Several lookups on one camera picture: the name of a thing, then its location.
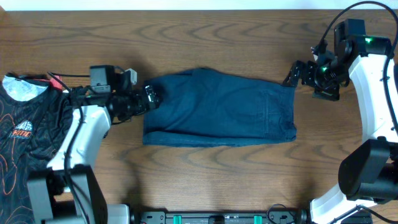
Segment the dark blue denim shorts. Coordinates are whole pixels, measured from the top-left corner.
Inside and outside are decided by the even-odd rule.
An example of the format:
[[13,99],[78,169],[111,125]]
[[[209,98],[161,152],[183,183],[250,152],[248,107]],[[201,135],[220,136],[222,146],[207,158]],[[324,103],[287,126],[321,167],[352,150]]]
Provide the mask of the dark blue denim shorts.
[[170,147],[292,142],[293,87],[196,68],[146,81],[161,97],[144,116],[142,142]]

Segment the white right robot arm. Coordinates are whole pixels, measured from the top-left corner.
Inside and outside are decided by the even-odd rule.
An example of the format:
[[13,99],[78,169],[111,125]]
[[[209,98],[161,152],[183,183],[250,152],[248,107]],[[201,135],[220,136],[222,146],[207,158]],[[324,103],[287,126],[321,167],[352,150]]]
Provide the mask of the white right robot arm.
[[397,65],[386,37],[366,34],[364,21],[347,19],[334,29],[334,49],[321,41],[314,59],[296,61],[284,85],[314,89],[339,99],[353,84],[361,115],[362,143],[340,164],[338,183],[310,202],[299,223],[371,223],[370,208],[397,199]]

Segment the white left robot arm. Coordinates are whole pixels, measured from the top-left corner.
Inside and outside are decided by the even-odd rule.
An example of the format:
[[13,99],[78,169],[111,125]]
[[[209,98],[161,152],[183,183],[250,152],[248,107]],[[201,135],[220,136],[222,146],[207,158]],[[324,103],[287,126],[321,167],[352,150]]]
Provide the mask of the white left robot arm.
[[108,204],[93,168],[103,139],[114,125],[160,105],[151,85],[140,89],[137,72],[112,65],[90,67],[90,84],[70,90],[73,120],[46,169],[27,181],[35,223],[130,223],[126,204]]

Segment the folded navy blue garment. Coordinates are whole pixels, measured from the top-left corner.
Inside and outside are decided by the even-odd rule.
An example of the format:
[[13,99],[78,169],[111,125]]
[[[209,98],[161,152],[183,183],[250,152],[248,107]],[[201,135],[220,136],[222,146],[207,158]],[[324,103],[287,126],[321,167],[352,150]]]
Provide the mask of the folded navy blue garment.
[[398,64],[397,63],[394,65],[394,83],[396,86],[396,90],[398,92]]

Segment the black orange patterned t-shirt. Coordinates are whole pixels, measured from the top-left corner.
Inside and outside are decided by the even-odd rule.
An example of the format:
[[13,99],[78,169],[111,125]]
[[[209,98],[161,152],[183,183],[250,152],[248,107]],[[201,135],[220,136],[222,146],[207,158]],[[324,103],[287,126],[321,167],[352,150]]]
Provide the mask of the black orange patterned t-shirt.
[[72,123],[68,95],[49,82],[1,81],[1,223],[33,223],[27,189],[31,172],[45,169]]

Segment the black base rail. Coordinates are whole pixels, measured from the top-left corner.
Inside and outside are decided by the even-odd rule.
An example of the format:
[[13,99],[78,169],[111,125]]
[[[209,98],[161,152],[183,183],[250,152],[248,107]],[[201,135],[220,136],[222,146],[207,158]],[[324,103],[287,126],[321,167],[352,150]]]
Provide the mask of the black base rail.
[[315,224],[304,209],[273,205],[266,211],[170,212],[166,209],[131,210],[132,224]]

